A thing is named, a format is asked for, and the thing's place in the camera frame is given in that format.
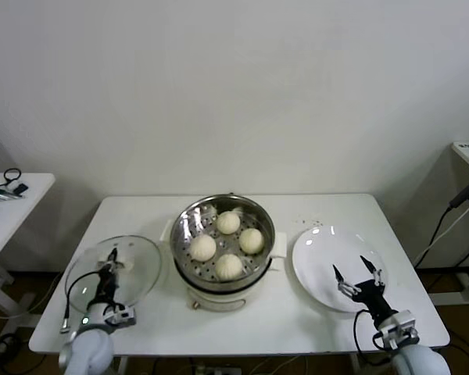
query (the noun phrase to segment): floor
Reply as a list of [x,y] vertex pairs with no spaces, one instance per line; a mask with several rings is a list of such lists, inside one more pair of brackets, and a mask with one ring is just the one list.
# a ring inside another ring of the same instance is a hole
[[[52,282],[55,275],[36,273],[32,274],[18,274],[14,275],[16,282],[8,287],[5,287],[7,293],[15,300],[25,291],[36,291],[37,295],[42,296]],[[421,275],[424,286],[430,285],[438,275]],[[454,276],[444,276],[431,291],[459,291],[461,286],[459,281]],[[36,313],[40,313],[44,305],[40,305]],[[454,331],[457,335],[464,338],[469,343],[469,305],[468,306],[444,306],[438,307],[440,316],[442,317],[445,325],[449,330]],[[4,320],[0,320],[0,330],[2,329]],[[31,352],[27,347],[27,340],[32,331],[28,329],[21,329],[19,335],[24,340],[23,347],[20,353],[13,362],[8,364],[5,369],[9,373],[20,373],[24,370],[30,369],[35,366],[42,359],[42,355]],[[459,338],[453,336],[452,343],[465,348],[469,352],[469,348]],[[462,353],[459,349],[450,347],[444,348],[441,351],[445,356],[450,369],[453,374],[467,374],[469,375],[469,358]],[[191,364],[195,366],[205,364],[211,365],[231,365],[240,367],[243,374],[269,374],[278,368],[282,363],[292,359],[292,357],[248,357],[248,358],[167,358],[167,359],[154,359],[154,358],[132,358],[129,360],[127,374],[135,375],[188,375],[192,373]],[[263,365],[258,367],[256,372],[251,374],[255,366],[263,362]],[[32,374],[57,374],[59,372],[57,357],[54,355],[47,355],[44,362]],[[288,365],[283,366],[277,375],[313,375],[313,374],[352,374],[349,357],[347,355],[307,355],[299,357]],[[383,374],[394,374],[392,369],[386,369]]]

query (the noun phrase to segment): steamed bun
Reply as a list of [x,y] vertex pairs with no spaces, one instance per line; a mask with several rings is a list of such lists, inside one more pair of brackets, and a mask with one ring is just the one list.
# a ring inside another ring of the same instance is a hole
[[222,234],[233,234],[240,227],[240,216],[233,211],[222,212],[217,218],[216,226]]
[[222,281],[233,280],[240,276],[243,264],[239,257],[233,254],[222,255],[216,263],[216,275]]
[[240,234],[240,248],[245,254],[253,255],[264,247],[264,236],[257,229],[247,229]]
[[189,253],[194,260],[205,262],[216,253],[216,242],[206,234],[202,234],[191,241]]

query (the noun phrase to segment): glass lid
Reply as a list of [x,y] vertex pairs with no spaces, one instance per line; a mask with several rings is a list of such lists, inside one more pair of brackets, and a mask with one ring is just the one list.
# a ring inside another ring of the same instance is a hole
[[[133,306],[147,295],[158,280],[162,261],[158,247],[140,236],[113,237],[86,249],[70,268],[64,284],[65,294],[78,277],[99,270],[114,249],[118,264],[115,302]],[[97,274],[79,280],[70,294],[71,306],[85,313],[87,304],[95,296],[98,282]]]

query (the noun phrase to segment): white table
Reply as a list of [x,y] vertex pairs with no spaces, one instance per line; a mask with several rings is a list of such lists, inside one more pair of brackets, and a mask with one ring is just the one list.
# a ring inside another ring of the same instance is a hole
[[[158,241],[167,221],[200,198],[107,198],[71,262],[87,247],[116,235],[139,234]],[[390,283],[386,298],[392,308],[409,309],[417,317],[421,344],[443,346],[449,343],[448,332],[435,307],[371,195],[258,195],[249,198],[269,212],[278,232],[287,234],[288,249],[300,233],[318,221],[354,228],[383,257]],[[354,261],[363,266],[359,260]],[[269,272],[264,277],[258,299],[234,312],[191,309],[186,287],[170,257],[167,268],[153,290],[136,305],[138,323],[112,335],[116,355],[356,352],[353,315],[332,312],[312,300],[296,280],[290,256],[284,272]],[[59,334],[66,302],[64,277],[30,339],[30,348],[35,352],[57,353],[67,339]],[[73,314],[72,325],[73,319],[80,317]],[[363,314],[358,336],[365,351],[375,350],[371,343],[374,333],[371,318]]]
[[[45,193],[54,183],[54,176],[50,173],[23,173],[20,181],[29,188],[22,195],[23,199],[0,202],[0,252],[9,239],[16,233],[23,221],[28,217],[34,207],[44,197]],[[4,183],[3,174],[0,173],[0,184]],[[25,294],[19,303],[11,299],[1,289],[3,284],[11,284],[14,279],[0,267],[0,310],[8,316],[15,316],[25,311],[34,299],[34,294]],[[2,334],[11,333],[17,327],[31,327],[38,318],[32,315],[11,319],[5,325]]]

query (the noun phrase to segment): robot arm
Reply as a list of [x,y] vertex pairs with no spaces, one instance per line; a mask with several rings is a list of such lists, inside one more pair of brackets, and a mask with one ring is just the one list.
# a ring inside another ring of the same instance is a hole
[[104,330],[87,330],[70,347],[70,359],[64,375],[104,373],[113,361],[113,340]]
[[399,375],[450,374],[445,359],[423,345],[407,345],[392,357],[392,365]]
[[412,313],[393,310],[384,299],[382,270],[377,270],[363,256],[361,260],[374,279],[351,285],[334,266],[338,289],[354,302],[367,306],[378,330],[374,338],[382,339],[385,350],[391,354],[396,372],[399,375],[450,375],[449,367],[440,354],[417,344],[420,339]]
[[78,331],[59,353],[59,367],[66,368],[65,375],[104,373],[113,361],[111,333],[135,324],[134,309],[114,301],[119,268],[116,257],[117,250],[113,249],[98,272],[95,296],[88,303]]

